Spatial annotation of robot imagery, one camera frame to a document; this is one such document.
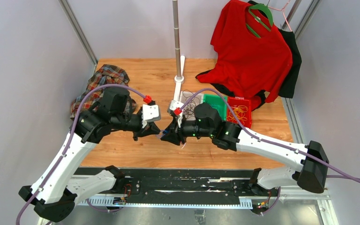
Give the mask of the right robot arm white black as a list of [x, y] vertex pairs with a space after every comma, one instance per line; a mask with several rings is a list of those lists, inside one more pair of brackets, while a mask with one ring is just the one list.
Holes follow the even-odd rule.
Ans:
[[310, 141], [307, 145], [286, 142], [249, 128], [243, 129], [238, 123], [222, 120], [218, 111], [207, 103], [194, 109], [194, 120], [187, 120], [180, 112], [182, 105], [172, 101], [168, 107], [173, 120], [161, 137], [162, 141], [181, 145], [188, 137], [208, 137], [220, 149], [249, 152], [284, 164], [284, 167], [275, 169], [253, 170], [249, 189], [254, 195], [262, 195], [276, 187], [295, 185], [311, 193], [324, 192], [329, 160], [319, 142]]

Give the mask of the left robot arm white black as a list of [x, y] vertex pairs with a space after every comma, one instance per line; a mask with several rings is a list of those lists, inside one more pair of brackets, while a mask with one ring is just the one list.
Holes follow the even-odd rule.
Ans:
[[96, 175], [70, 183], [84, 158], [106, 135], [114, 131], [131, 131], [133, 139], [157, 135], [156, 121], [161, 113], [148, 95], [138, 113], [125, 112], [131, 106], [132, 88], [120, 84], [100, 86], [103, 98], [86, 111], [77, 110], [73, 124], [60, 151], [43, 175], [32, 185], [23, 186], [19, 196], [48, 223], [65, 219], [82, 201], [104, 191], [125, 195], [131, 190], [125, 174], [111, 165]]

